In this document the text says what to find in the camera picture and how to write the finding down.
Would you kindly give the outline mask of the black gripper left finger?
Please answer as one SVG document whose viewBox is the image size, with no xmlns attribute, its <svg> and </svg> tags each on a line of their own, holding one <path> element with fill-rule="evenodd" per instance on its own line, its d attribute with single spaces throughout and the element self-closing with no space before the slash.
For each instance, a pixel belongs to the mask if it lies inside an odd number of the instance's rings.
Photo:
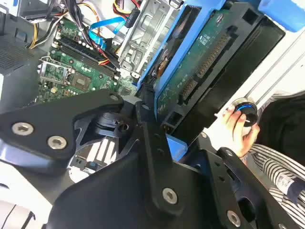
<svg viewBox="0 0 305 229">
<path fill-rule="evenodd" d="M 125 106 L 118 94 L 102 89 L 4 113 L 0 116 L 1 157 L 37 173 L 61 175 L 76 149 L 97 139 L 95 119 L 105 113 L 118 115 Z M 165 134 L 156 123 L 150 96 L 131 109 L 128 128 L 122 133 L 126 144 L 117 161 L 133 154 L 140 156 L 147 169 L 152 202 L 159 207 L 156 192 L 161 186 L 161 170 L 170 168 L 173 160 Z"/>
</svg>

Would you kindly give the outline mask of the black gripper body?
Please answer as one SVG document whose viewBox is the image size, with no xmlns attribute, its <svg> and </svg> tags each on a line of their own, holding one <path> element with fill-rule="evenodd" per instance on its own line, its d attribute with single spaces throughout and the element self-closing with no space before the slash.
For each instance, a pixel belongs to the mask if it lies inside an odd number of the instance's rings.
<svg viewBox="0 0 305 229">
<path fill-rule="evenodd" d="M 49 229 L 222 229 L 208 178 L 172 163 L 161 170 L 156 207 L 147 169 L 126 156 L 65 190 L 55 201 Z"/>
</svg>

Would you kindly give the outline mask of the person's hand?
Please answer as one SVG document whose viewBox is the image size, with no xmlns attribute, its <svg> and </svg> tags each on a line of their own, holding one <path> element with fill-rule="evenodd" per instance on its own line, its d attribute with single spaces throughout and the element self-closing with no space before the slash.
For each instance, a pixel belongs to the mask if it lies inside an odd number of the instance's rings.
<svg viewBox="0 0 305 229">
<path fill-rule="evenodd" d="M 234 106 L 230 106 L 223 114 L 221 124 L 226 138 L 226 147 L 235 152 L 235 154 L 245 161 L 248 151 L 256 141 L 260 127 L 255 123 L 247 134 L 243 133 L 246 115 L 241 111 L 235 111 Z"/>
</svg>

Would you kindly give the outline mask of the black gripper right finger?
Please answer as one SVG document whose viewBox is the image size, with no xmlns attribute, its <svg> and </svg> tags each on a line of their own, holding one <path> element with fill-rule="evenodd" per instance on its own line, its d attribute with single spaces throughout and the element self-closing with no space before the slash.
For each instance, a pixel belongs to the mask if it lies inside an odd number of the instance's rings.
<svg viewBox="0 0 305 229">
<path fill-rule="evenodd" d="M 216 153 L 210 139 L 199 137 L 199 146 L 206 146 Z M 269 186 L 265 187 L 268 193 L 274 198 L 288 216 L 302 228 L 302 165 L 287 156 L 260 144 L 252 145 L 246 155 L 246 163 L 250 165 L 253 161 L 260 171 L 269 180 Z M 233 182 L 234 192 L 238 194 L 240 204 L 250 204 L 249 198 L 241 195 L 241 191 L 250 188 L 240 177 L 229 169 L 228 174 Z"/>
</svg>

